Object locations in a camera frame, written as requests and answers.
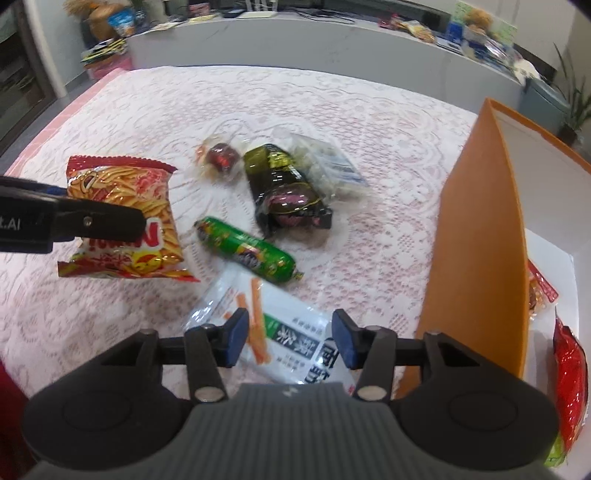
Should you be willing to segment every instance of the pink tablecloth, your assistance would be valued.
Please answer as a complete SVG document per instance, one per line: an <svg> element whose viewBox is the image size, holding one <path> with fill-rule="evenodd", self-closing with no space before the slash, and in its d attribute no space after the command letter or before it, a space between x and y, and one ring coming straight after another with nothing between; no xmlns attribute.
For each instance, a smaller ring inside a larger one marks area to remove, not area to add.
<svg viewBox="0 0 591 480"><path fill-rule="evenodd" d="M331 141L372 187L372 210L336 212L333 229L295 234L279 246L304 279L287 289L321 309L346 309L359 323L413 334L427 283L441 187L474 114L394 87L327 73L261 67L163 67L115 71L61 113L10 170L65 186L72 154L128 154L178 167L170 198L181 243L201 284L172 280L59 279L50 255L0 255L0 355L27 394L142 327L180 335L221 262L201 249L193 222L216 215L257 234L244 178L231 186L197 180L194 151L210 133L273 140L277 126ZM244 367L230 390L260 380ZM183 368L165 385L187 395Z"/></svg>

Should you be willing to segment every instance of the plant pot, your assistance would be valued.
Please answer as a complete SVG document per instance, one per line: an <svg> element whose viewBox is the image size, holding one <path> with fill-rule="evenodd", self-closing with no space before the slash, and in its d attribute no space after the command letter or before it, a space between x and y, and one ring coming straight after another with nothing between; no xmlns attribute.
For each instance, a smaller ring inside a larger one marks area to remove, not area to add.
<svg viewBox="0 0 591 480"><path fill-rule="evenodd" d="M558 130L558 135L556 137L565 145L572 147L575 140L577 140L577 132L570 126L564 124Z"/></svg>

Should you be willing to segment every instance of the red package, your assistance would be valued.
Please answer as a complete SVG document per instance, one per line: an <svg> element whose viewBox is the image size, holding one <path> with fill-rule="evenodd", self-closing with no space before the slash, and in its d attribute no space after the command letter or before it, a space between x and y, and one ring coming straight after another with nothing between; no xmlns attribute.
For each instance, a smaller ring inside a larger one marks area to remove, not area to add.
<svg viewBox="0 0 591 480"><path fill-rule="evenodd" d="M536 313L558 300L558 292L531 260L527 261L527 269L530 276L530 319L533 319Z"/></svg>
<svg viewBox="0 0 591 480"><path fill-rule="evenodd" d="M552 460L551 465L556 466L564 461L583 426L589 400L589 380L585 352L570 328L563 325L558 313L553 343L557 366L556 410L560 432L553 448L556 449L554 458L549 458L547 464Z"/></svg>

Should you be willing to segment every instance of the orange box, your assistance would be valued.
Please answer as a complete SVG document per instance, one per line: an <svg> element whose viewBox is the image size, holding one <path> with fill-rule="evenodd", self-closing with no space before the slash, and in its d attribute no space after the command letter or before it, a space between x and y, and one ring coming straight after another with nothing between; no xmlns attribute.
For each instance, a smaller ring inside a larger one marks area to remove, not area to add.
<svg viewBox="0 0 591 480"><path fill-rule="evenodd" d="M554 312L529 319L528 255L560 293L563 322L591 352L591 166L487 99L441 193L416 337L444 332L553 396ZM398 396L417 384L418 371L407 369ZM588 445L591 426L557 473L585 477Z"/></svg>

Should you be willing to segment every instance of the wall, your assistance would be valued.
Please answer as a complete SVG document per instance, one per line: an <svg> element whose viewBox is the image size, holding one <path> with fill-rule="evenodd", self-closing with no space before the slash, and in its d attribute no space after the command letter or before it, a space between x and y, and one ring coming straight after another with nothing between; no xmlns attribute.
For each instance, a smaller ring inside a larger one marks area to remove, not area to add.
<svg viewBox="0 0 591 480"><path fill-rule="evenodd" d="M418 0L452 12L456 0ZM569 40L576 8L568 0L467 0L517 27L516 43L545 62L558 66L553 43L562 51Z"/></svg>
<svg viewBox="0 0 591 480"><path fill-rule="evenodd" d="M80 53L85 50L79 21L68 17L63 0L24 0L37 50L58 97L65 86L83 73Z"/></svg>

